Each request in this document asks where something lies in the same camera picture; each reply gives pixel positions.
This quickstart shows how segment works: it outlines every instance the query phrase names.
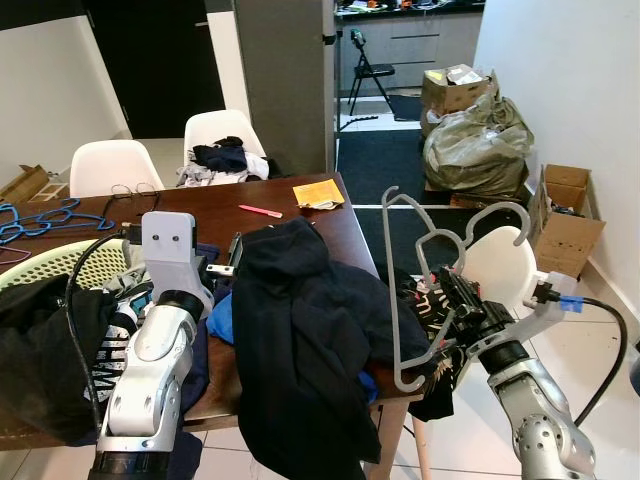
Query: yellow envelope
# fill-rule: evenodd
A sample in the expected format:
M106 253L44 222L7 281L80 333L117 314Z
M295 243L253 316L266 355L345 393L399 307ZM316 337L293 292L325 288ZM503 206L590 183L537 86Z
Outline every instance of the yellow envelope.
M344 203L344 197L333 179L293 187L293 193L301 208L332 210Z

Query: pink marker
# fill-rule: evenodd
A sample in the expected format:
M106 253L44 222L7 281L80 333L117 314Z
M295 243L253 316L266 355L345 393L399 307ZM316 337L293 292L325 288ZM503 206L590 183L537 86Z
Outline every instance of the pink marker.
M238 205L243 210L248 210L254 213L261 213L262 215L269 215L270 217L282 218L282 213L274 212L273 210L265 210L264 208L250 207L249 205Z

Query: white wall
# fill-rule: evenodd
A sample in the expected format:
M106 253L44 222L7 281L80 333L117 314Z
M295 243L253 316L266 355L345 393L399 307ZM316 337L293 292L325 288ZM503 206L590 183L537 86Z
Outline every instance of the white wall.
M85 16L0 31L0 186L18 164L59 172L126 130Z
M207 14L225 108L240 110L251 121L242 52L233 11Z
M495 67L535 163L591 169L607 222L592 263L640 311L638 0L487 0L475 66Z

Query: eyeglasses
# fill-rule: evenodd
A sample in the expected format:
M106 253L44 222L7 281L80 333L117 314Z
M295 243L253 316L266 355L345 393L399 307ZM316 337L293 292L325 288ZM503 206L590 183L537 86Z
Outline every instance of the eyeglasses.
M131 189L126 185L116 184L111 187L111 197L109 197L109 200L107 200L107 203L104 205L104 209L102 210L102 217L106 218L109 207L111 207L111 204L114 201L124 199L132 201L135 195L138 195L140 197L154 197L151 209L142 213L137 213L136 215L138 217L141 217L146 212L153 212L158 206L158 201L160 200L160 192L156 192L155 188L153 188L153 185L142 182L137 184L136 191L132 192Z

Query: black folding chair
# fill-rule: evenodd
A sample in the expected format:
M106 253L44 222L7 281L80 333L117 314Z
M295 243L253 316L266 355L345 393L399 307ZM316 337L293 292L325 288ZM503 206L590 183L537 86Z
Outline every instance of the black folding chair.
M380 80L378 80L378 77L388 77L390 75L394 75L396 73L395 68L393 68L393 65L387 63L376 63L374 65L371 65L369 63L369 60L364 53L364 44L367 43L367 41L365 40L364 35L362 35L362 32L357 28L351 30L351 41L360 51L360 60L358 60L358 65L353 69L355 77L353 79L353 85L351 85L351 92L349 92L349 101L347 102L347 105L351 103L351 97L353 96L354 88L356 94L353 97L353 105L351 105L351 112L349 113L349 115L353 116L353 109L355 108L356 101L358 100L360 85L362 85L362 80L364 80L365 78L373 78L373 81L376 82L376 85L378 85L378 89L387 102L387 105L389 105L389 108L395 115L395 111L393 110L391 101L387 96L387 92L385 92L384 88L380 84Z

